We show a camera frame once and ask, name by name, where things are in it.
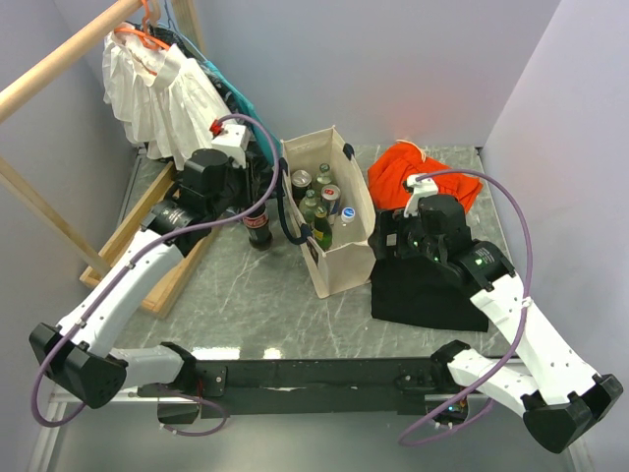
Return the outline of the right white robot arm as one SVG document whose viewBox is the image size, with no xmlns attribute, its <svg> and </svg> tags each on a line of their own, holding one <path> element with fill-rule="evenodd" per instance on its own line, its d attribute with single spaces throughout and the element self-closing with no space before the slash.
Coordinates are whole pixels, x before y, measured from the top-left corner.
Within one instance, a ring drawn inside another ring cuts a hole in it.
<svg viewBox="0 0 629 472">
<path fill-rule="evenodd" d="M 380 210 L 370 238 L 381 257 L 424 259 L 498 328 L 527 367 L 517 374 L 466 344 L 435 352 L 433 385 L 470 386 L 518 413 L 532 437 L 559 453 L 598 423 L 623 392 L 616 376 L 585 362 L 528 295 L 528 285 L 502 251 L 472 237 L 463 207 L 446 195 L 413 198 L 411 210 Z"/>
</svg>

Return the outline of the pocari sweat plastic bottle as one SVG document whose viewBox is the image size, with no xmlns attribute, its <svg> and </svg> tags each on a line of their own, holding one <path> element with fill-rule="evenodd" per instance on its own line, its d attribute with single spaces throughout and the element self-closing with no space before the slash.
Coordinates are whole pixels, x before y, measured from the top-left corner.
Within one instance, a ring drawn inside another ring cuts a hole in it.
<svg viewBox="0 0 629 472">
<path fill-rule="evenodd" d="M 356 211 L 350 207 L 346 206 L 342 209 L 340 213 L 340 219 L 343 226 L 347 226 L 355 221 Z"/>
</svg>

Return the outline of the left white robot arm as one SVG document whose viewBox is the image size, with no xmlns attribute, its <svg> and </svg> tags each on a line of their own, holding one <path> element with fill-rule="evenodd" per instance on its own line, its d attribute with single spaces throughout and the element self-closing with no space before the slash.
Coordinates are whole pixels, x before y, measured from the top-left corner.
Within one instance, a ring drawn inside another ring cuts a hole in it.
<svg viewBox="0 0 629 472">
<path fill-rule="evenodd" d="M 197 360 L 186 349 L 163 342 L 117 350 L 115 341 L 152 288 L 213 228 L 227 223 L 224 212 L 239 207 L 245 218 L 259 211 L 280 174 L 275 165 L 259 195 L 250 166 L 236 167 L 233 156 L 217 149 L 195 151 L 97 287 L 58 324 L 39 324 L 32 331 L 29 343 L 38 374 L 92 409 L 127 387 L 163 384 L 176 395 L 196 388 Z"/>
</svg>

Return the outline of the cream canvas tote bag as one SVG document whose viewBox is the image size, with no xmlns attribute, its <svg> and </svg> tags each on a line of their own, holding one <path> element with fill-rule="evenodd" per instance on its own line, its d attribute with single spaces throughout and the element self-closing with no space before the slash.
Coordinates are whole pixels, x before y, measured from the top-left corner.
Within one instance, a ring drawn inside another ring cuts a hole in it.
<svg viewBox="0 0 629 472">
<path fill-rule="evenodd" d="M 368 283 L 375 264 L 368 243 L 375 211 L 353 148 L 331 127 L 283 141 L 281 152 L 287 164 L 282 176 L 287 189 L 291 188 L 294 172 L 304 170 L 316 176 L 319 166 L 328 163 L 333 181 L 340 188 L 340 207 L 351 207 L 356 213 L 348 225 L 339 217 L 335 219 L 329 250 L 324 251 L 312 236 L 300 245 L 317 296 L 326 298 Z"/>
</svg>

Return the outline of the coca-cola glass bottle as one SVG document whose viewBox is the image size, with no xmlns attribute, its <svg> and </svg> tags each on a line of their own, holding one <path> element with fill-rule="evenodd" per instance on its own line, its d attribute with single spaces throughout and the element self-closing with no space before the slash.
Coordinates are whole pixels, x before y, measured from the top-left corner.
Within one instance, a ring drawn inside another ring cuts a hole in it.
<svg viewBox="0 0 629 472">
<path fill-rule="evenodd" d="M 247 228 L 249 243 L 253 248 L 259 251 L 270 248 L 273 236 L 269 228 L 269 217 L 265 204 L 244 217 L 243 223 Z"/>
</svg>

